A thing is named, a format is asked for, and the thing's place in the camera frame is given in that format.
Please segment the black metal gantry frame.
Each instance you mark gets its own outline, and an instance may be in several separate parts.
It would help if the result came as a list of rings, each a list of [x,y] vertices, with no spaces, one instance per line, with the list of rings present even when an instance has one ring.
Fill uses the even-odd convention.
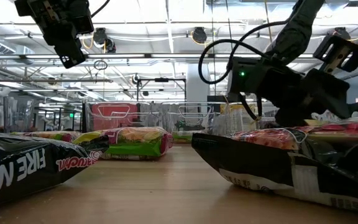
[[[186,84],[186,78],[138,78],[136,80],[136,101],[139,101],[139,95],[142,91],[140,88],[140,82],[145,82],[142,87],[145,87],[149,82],[155,82],[155,83],[168,83],[168,82],[174,82],[177,84],[177,86],[180,87],[182,92],[184,93],[185,100],[187,100],[187,84]]]

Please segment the red board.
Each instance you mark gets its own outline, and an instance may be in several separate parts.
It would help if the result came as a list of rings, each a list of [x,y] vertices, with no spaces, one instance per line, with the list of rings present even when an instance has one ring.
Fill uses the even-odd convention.
[[[138,106],[132,103],[96,103],[90,106],[92,130],[123,128],[138,121]]]

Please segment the clear plastic cup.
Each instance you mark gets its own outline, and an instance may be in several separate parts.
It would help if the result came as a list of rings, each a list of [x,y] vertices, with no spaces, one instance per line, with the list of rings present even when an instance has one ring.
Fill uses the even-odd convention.
[[[31,99],[4,97],[4,132],[26,132],[32,127],[35,102]]]

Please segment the floral patterned cloth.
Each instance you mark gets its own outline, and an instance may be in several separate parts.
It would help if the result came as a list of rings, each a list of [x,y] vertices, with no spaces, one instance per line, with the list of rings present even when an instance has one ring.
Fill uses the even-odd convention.
[[[334,113],[330,112],[329,110],[326,110],[322,114],[312,113],[311,117],[318,121],[336,122],[336,121],[341,120],[341,118],[339,118],[338,116],[336,116]]]

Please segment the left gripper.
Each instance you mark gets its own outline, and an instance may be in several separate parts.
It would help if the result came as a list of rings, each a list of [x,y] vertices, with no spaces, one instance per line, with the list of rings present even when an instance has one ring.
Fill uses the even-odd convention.
[[[42,32],[65,68],[75,67],[86,60],[78,34],[94,31],[88,0],[42,0],[45,8]]]

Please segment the black fire noodle pack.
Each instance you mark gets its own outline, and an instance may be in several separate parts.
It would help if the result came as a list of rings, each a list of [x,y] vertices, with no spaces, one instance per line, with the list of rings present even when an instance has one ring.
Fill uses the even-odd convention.
[[[50,189],[92,166],[104,149],[0,133],[0,204]]]
[[[358,212],[356,122],[196,133],[191,145],[232,184]]]

